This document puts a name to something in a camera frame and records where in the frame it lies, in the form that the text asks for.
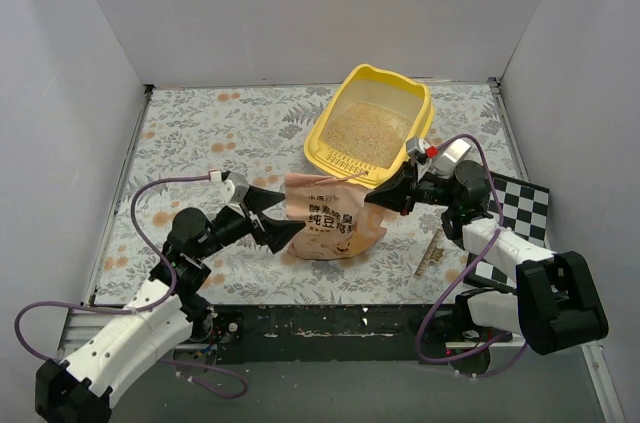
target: checkerboard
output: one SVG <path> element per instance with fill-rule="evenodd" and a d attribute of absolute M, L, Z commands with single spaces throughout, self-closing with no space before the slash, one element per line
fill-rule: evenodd
<path fill-rule="evenodd" d="M 492 175 L 504 214 L 503 225 L 533 244 L 544 247 L 549 189 L 497 173 Z M 489 201 L 489 213 L 498 218 L 498 206 L 493 195 Z M 475 256 L 469 254 L 467 264 L 471 263 Z M 484 261 L 478 263 L 464 281 L 473 286 L 493 287 L 503 291 L 513 291 L 516 287 L 514 281 Z"/>

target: yellow plastic tray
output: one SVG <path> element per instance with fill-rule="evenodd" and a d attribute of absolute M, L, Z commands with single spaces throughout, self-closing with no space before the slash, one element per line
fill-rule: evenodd
<path fill-rule="evenodd" d="M 398 98 L 397 95 L 402 96 L 399 91 L 407 93 L 408 98 Z M 393 176 L 407 159 L 404 145 L 399 148 L 391 166 L 381 168 L 352 158 L 332 148 L 322 139 L 327 123 L 342 115 L 356 100 L 380 106 L 413 121 L 413 126 L 405 137 L 406 141 L 414 136 L 424 138 L 427 134 L 434 114 L 431 94 L 429 88 L 422 83 L 371 65 L 360 65 L 340 86 L 329 106 L 313 125 L 304 142 L 304 154 L 307 159 L 321 171 L 338 177 L 366 171 L 366 175 L 349 181 L 367 188 L 375 188 Z"/>

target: pink bag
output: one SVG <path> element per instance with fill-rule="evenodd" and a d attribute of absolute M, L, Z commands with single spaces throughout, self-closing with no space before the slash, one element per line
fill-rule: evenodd
<path fill-rule="evenodd" d="M 307 223 L 289 244 L 291 256 L 304 260 L 350 258 L 371 248 L 387 229 L 386 210 L 364 202 L 369 192 L 334 176 L 285 175 L 287 217 Z"/>

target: floral tablecloth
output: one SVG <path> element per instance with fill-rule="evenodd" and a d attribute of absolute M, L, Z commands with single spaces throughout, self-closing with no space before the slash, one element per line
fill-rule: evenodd
<path fill-rule="evenodd" d="M 95 302 L 128 301 L 156 264 L 157 257 L 129 218 L 136 189 L 158 178 L 220 168 L 245 174 L 253 185 L 282 191 L 285 173 L 317 173 L 304 157 L 303 143 L 336 89 L 324 85 L 156 90 L 102 255 Z M 430 89 L 436 109 L 430 141 L 438 144 L 462 132 L 474 134 L 491 169 L 515 176 L 490 88 L 451 84 Z M 221 199 L 211 184 L 165 185 L 141 198 L 138 217 L 151 240 L 162 245 L 173 216 L 188 206 L 213 217 Z M 267 214 L 282 218 L 284 207 Z M 442 258 L 430 261 L 422 277 L 414 276 L 440 226 L 439 214 L 435 207 L 418 205 L 407 217 L 390 216 L 384 223 L 387 235 L 365 254 L 346 260 L 295 260 L 286 251 L 272 255 L 245 238 L 206 261 L 212 272 L 200 293 L 214 304 L 432 303 L 466 262 L 465 252 L 442 240 Z"/>

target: white wall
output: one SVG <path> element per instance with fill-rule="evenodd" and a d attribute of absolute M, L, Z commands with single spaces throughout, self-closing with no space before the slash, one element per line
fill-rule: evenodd
<path fill-rule="evenodd" d="M 542 0 L 503 81 L 530 176 L 551 188 L 554 248 L 594 273 L 629 422 L 640 421 L 639 32 L 640 0 Z"/>
<path fill-rule="evenodd" d="M 144 83 L 502 75 L 540 0 L 98 0 Z"/>
<path fill-rule="evenodd" d="M 143 87 L 95 0 L 0 0 L 0 411 L 34 421 L 35 300 L 79 302 Z M 54 355 L 65 312 L 25 319 Z"/>

